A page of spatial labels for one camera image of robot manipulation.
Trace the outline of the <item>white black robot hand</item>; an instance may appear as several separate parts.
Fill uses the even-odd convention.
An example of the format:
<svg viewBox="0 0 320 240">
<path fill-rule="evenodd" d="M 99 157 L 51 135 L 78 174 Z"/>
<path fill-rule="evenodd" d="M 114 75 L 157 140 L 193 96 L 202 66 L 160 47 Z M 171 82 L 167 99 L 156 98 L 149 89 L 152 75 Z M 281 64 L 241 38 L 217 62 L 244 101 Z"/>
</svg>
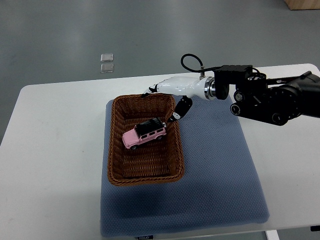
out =
<svg viewBox="0 0 320 240">
<path fill-rule="evenodd" d="M 202 78 L 174 76 L 150 86 L 141 96 L 145 98 L 151 94 L 181 96 L 167 120 L 171 123 L 180 120 L 188 113 L 193 105 L 192 97 L 214 100 L 216 98 L 215 79 L 212 76 Z"/>
</svg>

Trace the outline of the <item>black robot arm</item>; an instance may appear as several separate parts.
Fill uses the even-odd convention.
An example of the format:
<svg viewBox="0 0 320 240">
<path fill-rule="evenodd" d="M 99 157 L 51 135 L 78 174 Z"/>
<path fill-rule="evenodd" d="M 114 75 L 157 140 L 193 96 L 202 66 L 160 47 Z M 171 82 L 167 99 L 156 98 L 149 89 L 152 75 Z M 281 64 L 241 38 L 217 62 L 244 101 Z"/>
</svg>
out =
<svg viewBox="0 0 320 240">
<path fill-rule="evenodd" d="M 283 126 L 301 115 L 320 116 L 320 78 L 307 71 L 299 76 L 267 78 L 252 65 L 222 65 L 210 68 L 214 79 L 208 94 L 219 100 L 235 86 L 233 115 Z"/>
</svg>

